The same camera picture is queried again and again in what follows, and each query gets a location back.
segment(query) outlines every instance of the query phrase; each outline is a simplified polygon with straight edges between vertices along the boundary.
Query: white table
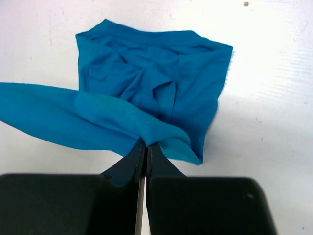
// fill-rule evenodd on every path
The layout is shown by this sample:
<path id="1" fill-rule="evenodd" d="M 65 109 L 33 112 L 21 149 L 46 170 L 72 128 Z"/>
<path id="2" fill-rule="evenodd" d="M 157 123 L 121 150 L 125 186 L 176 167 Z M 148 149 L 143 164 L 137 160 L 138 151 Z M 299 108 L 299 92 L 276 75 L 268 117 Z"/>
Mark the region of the white table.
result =
<path id="1" fill-rule="evenodd" d="M 248 176 L 279 234 L 313 234 L 313 2 L 0 0 L 0 81 L 78 88 L 75 34 L 104 18 L 140 30 L 191 29 L 234 46 L 204 164 L 187 175 Z M 0 173 L 100 173 L 120 159 L 0 123 Z"/>

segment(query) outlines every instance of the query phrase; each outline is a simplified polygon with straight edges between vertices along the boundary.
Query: dark spot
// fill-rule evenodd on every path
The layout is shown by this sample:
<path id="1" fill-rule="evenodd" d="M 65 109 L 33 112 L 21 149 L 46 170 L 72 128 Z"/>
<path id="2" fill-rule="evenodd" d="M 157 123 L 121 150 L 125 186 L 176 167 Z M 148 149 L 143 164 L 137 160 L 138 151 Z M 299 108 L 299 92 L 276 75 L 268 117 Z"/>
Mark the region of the dark spot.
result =
<path id="1" fill-rule="evenodd" d="M 104 176 L 104 178 L 106 178 L 107 180 L 109 180 L 109 179 L 112 178 L 112 176 L 111 176 L 111 175 L 108 175 L 108 174 L 105 174 L 105 175 L 103 175 L 103 176 Z"/>
<path id="2" fill-rule="evenodd" d="M 305 26 L 304 26 L 303 29 L 301 30 L 300 34 L 302 34 L 302 33 L 305 31 L 305 29 L 307 28 L 307 26 L 308 26 L 308 21 L 306 22 Z"/>

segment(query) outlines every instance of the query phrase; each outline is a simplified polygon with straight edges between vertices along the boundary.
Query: white tabletop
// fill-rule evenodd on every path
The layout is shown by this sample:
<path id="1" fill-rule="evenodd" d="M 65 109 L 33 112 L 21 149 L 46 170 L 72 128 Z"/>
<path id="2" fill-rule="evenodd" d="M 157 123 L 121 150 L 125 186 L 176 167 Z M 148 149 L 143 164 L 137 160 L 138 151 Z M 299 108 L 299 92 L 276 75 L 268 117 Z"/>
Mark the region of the white tabletop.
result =
<path id="1" fill-rule="evenodd" d="M 0 81 L 77 89 L 75 34 L 104 18 L 147 31 L 191 29 L 233 45 L 204 164 L 173 162 L 187 175 L 256 179 L 279 234 L 312 235 L 312 12 L 310 0 L 0 0 Z M 0 156 L 1 174 L 100 173 L 121 158 L 1 122 Z"/>

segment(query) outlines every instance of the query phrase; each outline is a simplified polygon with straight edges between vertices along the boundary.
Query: blue fabric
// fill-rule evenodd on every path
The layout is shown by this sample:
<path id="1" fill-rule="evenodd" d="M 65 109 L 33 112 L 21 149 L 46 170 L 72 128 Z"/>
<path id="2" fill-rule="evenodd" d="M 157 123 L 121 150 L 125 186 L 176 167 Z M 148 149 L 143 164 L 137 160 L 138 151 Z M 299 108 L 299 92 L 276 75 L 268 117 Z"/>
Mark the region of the blue fabric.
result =
<path id="1" fill-rule="evenodd" d="M 141 137 L 168 158 L 203 162 L 231 46 L 108 20 L 76 39 L 79 91 L 0 83 L 1 121 L 72 148 L 125 156 Z"/>

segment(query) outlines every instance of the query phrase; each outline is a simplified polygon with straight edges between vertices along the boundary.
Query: crumpled cloth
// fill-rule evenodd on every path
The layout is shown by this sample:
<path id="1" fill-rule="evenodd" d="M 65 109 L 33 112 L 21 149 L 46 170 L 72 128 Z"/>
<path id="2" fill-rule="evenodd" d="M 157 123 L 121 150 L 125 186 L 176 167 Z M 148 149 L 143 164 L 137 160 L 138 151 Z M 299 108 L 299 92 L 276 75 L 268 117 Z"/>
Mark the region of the crumpled cloth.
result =
<path id="1" fill-rule="evenodd" d="M 232 46 L 109 20 L 76 39 L 79 90 L 0 83 L 1 121 L 71 148 L 125 156 L 142 138 L 168 158 L 203 162 Z"/>

